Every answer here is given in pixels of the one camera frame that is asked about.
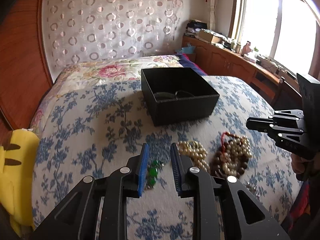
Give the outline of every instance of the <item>human hand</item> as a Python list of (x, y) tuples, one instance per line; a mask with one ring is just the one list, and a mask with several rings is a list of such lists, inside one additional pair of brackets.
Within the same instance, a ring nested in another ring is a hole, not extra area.
[[(291, 166), (293, 172), (296, 174), (304, 173), (305, 171), (305, 162), (311, 162), (312, 160), (306, 160), (304, 158), (299, 157), (298, 155), (292, 153), (291, 154)], [(316, 156), (313, 158), (313, 168), (311, 174), (317, 173), (320, 171), (320, 153), (317, 153)]]

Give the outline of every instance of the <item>bottle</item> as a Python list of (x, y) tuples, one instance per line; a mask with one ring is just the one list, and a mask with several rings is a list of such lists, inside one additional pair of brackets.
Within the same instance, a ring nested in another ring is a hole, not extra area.
[(257, 56), (259, 55), (259, 50), (256, 47), (254, 47), (253, 52), (255, 54), (255, 58), (257, 58)]
[(230, 45), (230, 49), (235, 49), (235, 45), (236, 45), (235, 40), (232, 40), (231, 45)]
[(241, 44), (238, 42), (237, 45), (236, 45), (235, 51), (236, 51), (237, 54), (240, 54), (240, 50), (241, 50)]

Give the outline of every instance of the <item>bead necklace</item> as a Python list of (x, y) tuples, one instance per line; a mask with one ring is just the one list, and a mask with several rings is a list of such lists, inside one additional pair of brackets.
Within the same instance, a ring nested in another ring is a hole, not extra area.
[(151, 164), (148, 165), (148, 172), (146, 175), (146, 189), (151, 189), (155, 187), (159, 169), (162, 169), (163, 166), (164, 164), (158, 160), (154, 160)]
[[(224, 141), (224, 136), (230, 136), (233, 139)], [(226, 178), (228, 175), (240, 178), (244, 170), (248, 167), (249, 158), (252, 157), (250, 151), (250, 142), (247, 136), (238, 136), (230, 132), (224, 132), (221, 135), (221, 147), (215, 153), (210, 163), (212, 176)]]
[(193, 165), (210, 173), (210, 166), (204, 160), (208, 152), (204, 149), (201, 143), (194, 140), (179, 141), (178, 151), (180, 155), (185, 155), (190, 157), (193, 162)]

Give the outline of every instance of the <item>black box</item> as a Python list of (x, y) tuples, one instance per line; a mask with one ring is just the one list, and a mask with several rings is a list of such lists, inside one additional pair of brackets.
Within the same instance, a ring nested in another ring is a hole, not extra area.
[[(207, 117), (219, 94), (191, 68), (148, 68), (141, 70), (141, 89), (154, 126)], [(183, 90), (194, 97), (156, 100), (154, 93), (175, 94)]]

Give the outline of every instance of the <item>wooden cabinet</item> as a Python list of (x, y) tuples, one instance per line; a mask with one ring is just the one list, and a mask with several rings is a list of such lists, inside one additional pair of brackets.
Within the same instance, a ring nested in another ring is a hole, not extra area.
[(250, 84), (256, 69), (241, 56), (195, 38), (183, 37), (182, 46), (188, 43), (196, 46), (195, 63), (208, 75), (237, 77)]
[(254, 67), (247, 66), (247, 64), (244, 63), (239, 62), (239, 60), (235, 59), (230, 63), (228, 71), (230, 73), (230, 76), (240, 78), (247, 84), (250, 84), (252, 78), (254, 77), (255, 69)]
[(206, 46), (197, 46), (195, 49), (196, 60), (195, 63), (206, 73), (210, 70), (210, 51)]
[(211, 52), (210, 69), (206, 72), (210, 76), (228, 75), (228, 60), (225, 55), (216, 51)]

